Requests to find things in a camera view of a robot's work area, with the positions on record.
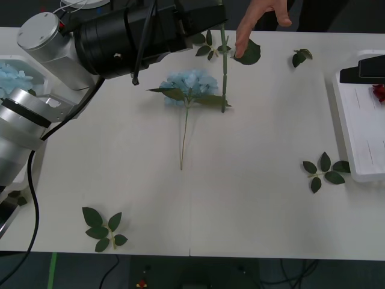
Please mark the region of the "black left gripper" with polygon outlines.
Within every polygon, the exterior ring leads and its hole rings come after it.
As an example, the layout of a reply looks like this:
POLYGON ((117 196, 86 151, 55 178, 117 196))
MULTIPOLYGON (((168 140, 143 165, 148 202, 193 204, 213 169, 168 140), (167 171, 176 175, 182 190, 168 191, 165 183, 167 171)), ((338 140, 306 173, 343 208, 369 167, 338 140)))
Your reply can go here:
POLYGON ((195 35, 227 21, 224 5, 203 8, 185 8, 180 1, 174 1, 175 12, 183 23, 186 35, 195 35))

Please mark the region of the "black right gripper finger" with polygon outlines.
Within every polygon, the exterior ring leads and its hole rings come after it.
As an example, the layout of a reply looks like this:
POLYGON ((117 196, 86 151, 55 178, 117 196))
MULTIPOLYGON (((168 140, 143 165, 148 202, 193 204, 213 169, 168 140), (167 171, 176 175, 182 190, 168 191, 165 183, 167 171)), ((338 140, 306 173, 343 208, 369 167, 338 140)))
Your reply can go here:
POLYGON ((385 84, 384 78, 361 77, 358 67, 342 69, 339 74, 339 82, 345 84, 385 84))
POLYGON ((362 59, 358 63, 358 68, 362 78, 384 78, 385 55, 362 59))

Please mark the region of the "person's hand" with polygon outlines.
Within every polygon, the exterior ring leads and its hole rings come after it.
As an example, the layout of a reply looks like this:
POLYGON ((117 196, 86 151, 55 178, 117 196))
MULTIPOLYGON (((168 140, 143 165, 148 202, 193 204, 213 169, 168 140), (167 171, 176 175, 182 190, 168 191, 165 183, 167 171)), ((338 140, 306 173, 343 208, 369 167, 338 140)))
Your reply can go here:
POLYGON ((274 11, 279 25, 291 26, 292 21, 289 18, 287 1, 283 0, 253 0, 247 8, 236 30, 235 58, 243 57, 248 40, 254 26, 258 20, 267 12, 274 11))

